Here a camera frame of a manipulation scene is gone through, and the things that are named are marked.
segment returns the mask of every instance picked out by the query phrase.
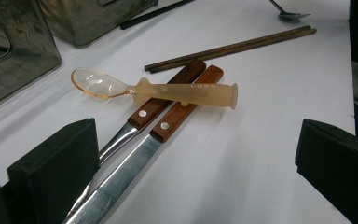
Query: spoon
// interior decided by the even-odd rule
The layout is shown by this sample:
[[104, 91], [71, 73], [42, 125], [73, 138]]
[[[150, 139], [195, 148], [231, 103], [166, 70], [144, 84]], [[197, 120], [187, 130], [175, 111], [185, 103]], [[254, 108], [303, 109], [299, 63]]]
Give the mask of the spoon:
[[183, 106], [212, 105], [235, 109], [238, 86], [224, 84], [150, 84], [142, 77], [136, 86], [127, 85], [106, 73], [89, 68], [77, 68], [71, 75], [74, 85], [88, 95], [109, 99], [133, 94], [137, 104], [150, 98], [181, 102]]
[[286, 12], [285, 10], [283, 10], [282, 7], [280, 7], [276, 2], [274, 2], [273, 0], [269, 0], [272, 5], [274, 5], [277, 9], [280, 10], [280, 14], [279, 16], [283, 19], [287, 19], [287, 20], [291, 20], [291, 21], [294, 21], [294, 20], [298, 20], [300, 18], [303, 18], [303, 17], [306, 17], [306, 16], [309, 16], [310, 14], [303, 14], [303, 13], [293, 13], [293, 12]]

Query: utensil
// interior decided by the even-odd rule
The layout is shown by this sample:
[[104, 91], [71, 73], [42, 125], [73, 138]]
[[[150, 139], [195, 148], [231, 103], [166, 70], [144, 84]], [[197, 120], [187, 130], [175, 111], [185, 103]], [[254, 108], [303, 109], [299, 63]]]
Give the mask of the utensil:
[[205, 51], [170, 59], [160, 63], [152, 63], [145, 66], [145, 71], [149, 71], [150, 73], [157, 73], [171, 68], [183, 66], [194, 59], [206, 61], [218, 57], [223, 57], [229, 54], [246, 51], [249, 49], [265, 47], [267, 45], [280, 43], [286, 40], [299, 38], [305, 35], [313, 35], [315, 33], [316, 33], [316, 29], [311, 29], [310, 26], [303, 26], [293, 30], [280, 32], [274, 35], [266, 35], [266, 36], [258, 37], [256, 39], [251, 39], [251, 40], [243, 41], [232, 45], [227, 45], [216, 49], [208, 49]]
[[143, 104], [150, 98], [181, 102], [182, 105], [229, 106], [235, 109], [238, 86], [224, 84], [150, 84], [142, 77], [136, 86], [129, 86], [106, 73], [89, 68], [77, 68], [71, 75], [74, 85], [88, 95], [114, 98], [134, 94], [135, 103]]
[[[223, 71], [210, 66], [197, 83], [216, 83]], [[97, 224], [109, 210], [122, 200], [130, 185], [135, 185], [158, 149], [172, 136], [177, 128], [195, 109], [196, 105], [182, 106], [176, 103], [158, 122], [149, 135], [130, 155], [92, 192], [86, 202], [63, 223]]]
[[170, 11], [174, 8], [177, 8], [177, 7], [180, 7], [184, 4], [187, 4], [189, 2], [192, 2], [194, 0], [182, 0], [182, 1], [179, 1], [177, 3], [174, 3], [174, 4], [171, 4], [169, 6], [166, 6], [166, 7], [162, 7], [160, 9], [157, 9], [155, 11], [152, 11], [152, 12], [149, 12], [147, 14], [144, 14], [143, 16], [140, 16], [140, 17], [137, 17], [135, 19], [132, 19], [132, 20], [129, 20], [129, 21], [124, 21], [123, 23], [120, 24], [120, 29], [121, 30], [126, 30], [138, 23], [141, 23], [143, 21], [146, 21], [146, 20], [149, 20], [149, 19], [152, 19], [154, 17], [157, 17], [158, 15], [161, 15], [162, 13], [165, 13], [167, 11]]
[[[200, 60], [194, 60], [188, 63], [168, 84], [173, 83], [192, 83], [205, 70], [206, 64]], [[121, 148], [130, 142], [135, 136], [141, 133], [163, 110], [165, 110], [172, 101], [152, 98], [144, 103], [135, 111], [116, 133], [116, 135], [100, 150], [100, 166], [103, 165], [115, 155]], [[90, 196], [90, 187], [93, 179], [83, 190], [83, 193], [77, 198], [67, 218], [71, 217], [78, 207]]]
[[274, 5], [277, 9], [280, 10], [281, 13], [279, 14], [279, 16], [283, 19], [294, 21], [310, 15], [310, 14], [303, 14], [303, 13], [286, 12], [275, 1], [273, 0], [269, 0], [269, 1], [272, 3], [272, 5]]

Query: knife handle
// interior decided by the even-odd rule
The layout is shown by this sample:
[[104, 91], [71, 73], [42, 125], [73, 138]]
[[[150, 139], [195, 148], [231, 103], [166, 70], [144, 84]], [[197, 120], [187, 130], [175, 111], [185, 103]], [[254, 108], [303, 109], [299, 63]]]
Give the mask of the knife handle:
[[[200, 60], [188, 63], [168, 84], [192, 83], [205, 71], [206, 64]], [[155, 119], [172, 101], [151, 98], [128, 118], [128, 123], [141, 130]]]
[[[211, 65], [200, 78], [197, 79], [196, 83], [215, 84], [222, 78], [222, 76], [223, 70]], [[182, 106], [181, 103], [176, 103], [158, 122], [150, 134], [160, 142], [166, 142], [196, 107], [197, 105], [189, 104], [187, 106]]]

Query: knife blade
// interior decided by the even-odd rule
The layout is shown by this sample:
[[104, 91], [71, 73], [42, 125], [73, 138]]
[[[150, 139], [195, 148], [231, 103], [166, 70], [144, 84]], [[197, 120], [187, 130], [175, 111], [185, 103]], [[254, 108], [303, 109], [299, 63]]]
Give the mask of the knife blade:
[[[211, 65], [196, 83], [214, 84], [222, 76], [223, 71]], [[196, 107], [196, 105], [182, 106], [180, 103], [176, 103], [116, 170], [91, 193], [86, 202], [63, 223], [96, 224], [100, 222], [125, 193], [126, 189], [130, 185], [136, 184], [136, 177], [140, 176], [140, 173], [145, 169], [158, 149], [168, 141]]]
[[[206, 64], [200, 60], [194, 60], [187, 64], [178, 74], [176, 74], [168, 84], [192, 83], [199, 77], [206, 68]], [[117, 132], [117, 134], [99, 151], [100, 166], [103, 166], [115, 153], [123, 148], [131, 139], [141, 133], [149, 123], [151, 123], [172, 101], [162, 99], [149, 99], [137, 111], [135, 111]], [[76, 199], [69, 211], [67, 218], [84, 202], [90, 194], [89, 184], [85, 187], [82, 194]]]

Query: white table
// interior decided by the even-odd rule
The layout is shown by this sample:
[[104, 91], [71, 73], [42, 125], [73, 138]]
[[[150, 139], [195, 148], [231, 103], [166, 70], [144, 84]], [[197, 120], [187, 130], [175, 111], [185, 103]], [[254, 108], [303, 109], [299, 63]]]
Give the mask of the white table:
[[[148, 11], [173, 2], [160, 0]], [[197, 0], [128, 30], [116, 29], [85, 49], [56, 39], [62, 66], [0, 105], [0, 184], [8, 181], [10, 164], [61, 127], [95, 118], [102, 147], [138, 108], [130, 96], [102, 101], [82, 94], [70, 81], [75, 68], [97, 68], [131, 84], [140, 77], [165, 83], [181, 68], [151, 75], [144, 66], [310, 25], [315, 35], [207, 61], [225, 71], [221, 83], [238, 83], [237, 108], [196, 108], [106, 220], [349, 223], [295, 166], [303, 119], [354, 133], [349, 0], [279, 4], [311, 16], [288, 23], [267, 0]]]

